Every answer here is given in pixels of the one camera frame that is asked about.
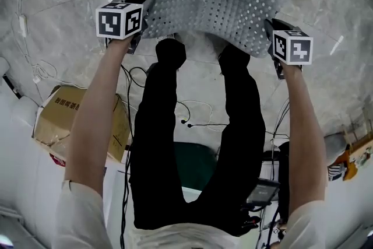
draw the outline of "person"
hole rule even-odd
[[[104,166],[130,40],[109,43],[73,122],[53,248],[111,248],[103,218]],[[230,122],[214,175],[198,199],[186,203],[173,147],[177,69],[186,60],[185,47],[167,38],[156,53],[158,63],[147,75],[135,118],[130,177],[135,228],[127,242],[130,248],[236,248],[239,209],[256,186],[265,142],[259,92],[247,68],[250,56],[232,45],[219,56]],[[290,101],[291,216],[280,248],[325,248],[323,136],[301,70],[283,68]]]

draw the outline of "leg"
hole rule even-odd
[[[250,56],[232,45],[219,58],[230,123],[223,131],[216,171],[193,203],[197,220],[235,235],[240,206],[255,188],[262,167],[265,124],[258,88],[247,70]]]
[[[181,221],[186,204],[174,154],[176,71],[185,61],[185,47],[166,39],[158,43],[156,51],[158,63],[146,79],[131,147],[131,189],[138,229]]]

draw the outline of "marble surface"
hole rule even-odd
[[[59,84],[43,79],[33,82],[32,67],[24,54],[28,50],[33,65],[39,64],[59,80],[88,86],[104,53],[102,39],[96,37],[94,10],[107,0],[22,0],[21,13],[27,16],[29,35],[20,35],[17,21],[18,0],[0,0],[0,56],[10,63],[9,77],[21,94],[41,103]],[[314,61],[304,69],[309,93],[324,132],[340,130],[358,114],[373,92],[373,9],[371,0],[288,0],[277,15],[300,26],[315,39]],[[212,106],[212,122],[227,122],[224,78],[217,55],[226,42],[201,32],[180,33],[186,45],[187,61],[178,72],[178,100],[194,100]],[[135,55],[123,61],[127,68],[148,68],[157,61],[156,40],[142,40]],[[287,87],[279,82],[269,57],[252,58],[248,67],[261,94],[262,113],[268,131],[273,131],[280,108],[288,98]],[[140,82],[142,73],[134,72]],[[131,88],[130,102],[137,107],[143,90]],[[126,99],[126,82],[121,73],[118,93]],[[208,105],[188,102],[192,123],[208,122]],[[175,140],[198,142],[217,150],[222,128],[187,128],[178,120],[186,116],[176,108]],[[279,129],[288,133],[288,117]]]

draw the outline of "white shirt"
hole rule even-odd
[[[323,202],[310,202],[290,216],[281,249],[323,249],[325,233],[320,227]],[[207,225],[180,223],[156,230],[133,229],[131,248],[148,249],[233,249],[239,238]],[[57,206],[57,226],[53,249],[112,248],[103,214],[102,197],[95,190],[65,181]]]

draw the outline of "forearm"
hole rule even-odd
[[[284,67],[290,102],[289,184],[291,214],[307,202],[324,200],[326,150],[302,72]]]
[[[65,179],[102,195],[115,92],[128,46],[110,44],[80,104],[71,129]]]

